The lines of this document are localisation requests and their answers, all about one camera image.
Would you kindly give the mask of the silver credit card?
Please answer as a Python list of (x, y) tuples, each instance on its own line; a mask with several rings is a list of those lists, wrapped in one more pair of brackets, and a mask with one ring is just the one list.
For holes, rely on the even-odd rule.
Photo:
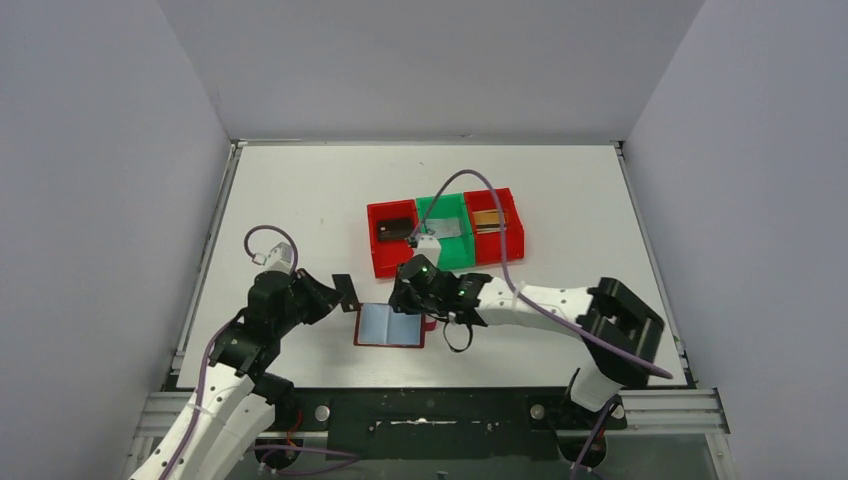
[(457, 217), (428, 218), (423, 231), (436, 239), (457, 238), (462, 236), (462, 225)]

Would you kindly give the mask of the black VIP credit card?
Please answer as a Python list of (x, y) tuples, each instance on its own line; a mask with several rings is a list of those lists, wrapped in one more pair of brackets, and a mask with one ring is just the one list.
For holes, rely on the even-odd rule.
[(332, 280), (335, 289), (342, 294), (340, 308), (343, 312), (359, 312), (361, 310), (361, 302), (357, 296), (355, 286), (350, 274), (333, 274)]

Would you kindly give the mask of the right red plastic bin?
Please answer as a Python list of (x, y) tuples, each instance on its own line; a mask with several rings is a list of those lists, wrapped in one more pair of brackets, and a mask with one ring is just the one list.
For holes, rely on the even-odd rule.
[[(509, 226), (504, 229), (506, 259), (508, 261), (521, 260), (525, 256), (525, 232), (512, 192), (509, 188), (499, 188), (495, 192), (503, 212), (508, 211), (511, 214)], [(491, 193), (488, 190), (467, 191), (463, 193), (463, 196), (471, 221), (476, 264), (499, 263), (501, 261), (500, 232), (478, 234), (474, 229), (471, 218), (472, 211), (497, 209)]]

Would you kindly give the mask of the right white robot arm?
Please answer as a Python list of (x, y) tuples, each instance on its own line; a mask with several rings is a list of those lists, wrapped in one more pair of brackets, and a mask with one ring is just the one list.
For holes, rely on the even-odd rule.
[(564, 417), (578, 427), (596, 420), (621, 389), (673, 376), (655, 363), (664, 320), (614, 278), (589, 287), (540, 287), (486, 273), (455, 275), (416, 255), (397, 269), (388, 303), (399, 313), (470, 329), (518, 326), (581, 340), (589, 361), (562, 400)]

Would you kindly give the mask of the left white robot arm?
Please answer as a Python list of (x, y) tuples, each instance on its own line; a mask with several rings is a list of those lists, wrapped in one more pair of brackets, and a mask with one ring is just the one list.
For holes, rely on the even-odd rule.
[(344, 299), (303, 269), (260, 273), (236, 315), (211, 338), (198, 383), (133, 479), (223, 479), (258, 435), (295, 416), (292, 381), (269, 372), (281, 340)]

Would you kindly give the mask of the green plastic bin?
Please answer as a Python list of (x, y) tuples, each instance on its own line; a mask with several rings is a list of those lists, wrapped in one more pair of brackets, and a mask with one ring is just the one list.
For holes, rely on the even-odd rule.
[(443, 194), (436, 201), (428, 218), (457, 217), (462, 225), (462, 236), (439, 239), (442, 251), (437, 267), (441, 270), (458, 270), (475, 265), (475, 246), (466, 201), (461, 193)]

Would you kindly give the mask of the red leather card holder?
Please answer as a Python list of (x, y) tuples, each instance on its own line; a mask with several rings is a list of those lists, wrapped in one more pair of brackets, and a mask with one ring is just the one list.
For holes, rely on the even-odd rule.
[(384, 303), (364, 303), (357, 313), (353, 344), (362, 347), (423, 348), (437, 322), (424, 314), (395, 312)]

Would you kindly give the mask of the left red plastic bin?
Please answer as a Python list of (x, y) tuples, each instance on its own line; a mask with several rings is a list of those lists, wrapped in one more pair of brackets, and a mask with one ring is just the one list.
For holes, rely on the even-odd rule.
[(412, 257), (413, 248), (409, 246), (407, 239), (405, 241), (378, 242), (375, 224), (382, 219), (409, 217), (417, 226), (419, 216), (416, 202), (413, 199), (406, 199), (371, 203), (367, 205), (366, 212), (374, 276), (377, 279), (393, 277), (397, 266)]

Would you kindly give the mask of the red plastic bin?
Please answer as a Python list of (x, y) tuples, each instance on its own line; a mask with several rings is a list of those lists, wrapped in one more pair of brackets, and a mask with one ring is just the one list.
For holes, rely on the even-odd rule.
[[(508, 211), (511, 214), (509, 226), (504, 229), (506, 259), (508, 261), (521, 260), (525, 256), (525, 232), (512, 192), (509, 188), (499, 188), (495, 192), (503, 212)], [(501, 261), (500, 232), (478, 234), (474, 229), (471, 218), (472, 211), (497, 209), (491, 193), (488, 190), (467, 191), (463, 193), (463, 196), (471, 221), (476, 264), (499, 263)]]
[(366, 212), (374, 276), (377, 279), (393, 277), (397, 266), (412, 257), (413, 248), (409, 246), (407, 239), (405, 241), (378, 242), (375, 224), (382, 219), (409, 217), (417, 226), (419, 216), (416, 202), (413, 199), (406, 199), (371, 203), (367, 205)]

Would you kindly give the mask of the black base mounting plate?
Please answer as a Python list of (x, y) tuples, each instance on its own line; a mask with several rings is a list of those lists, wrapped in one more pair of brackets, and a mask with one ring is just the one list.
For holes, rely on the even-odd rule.
[(600, 415), (564, 387), (297, 388), (263, 443), (324, 441), (362, 460), (572, 459)]

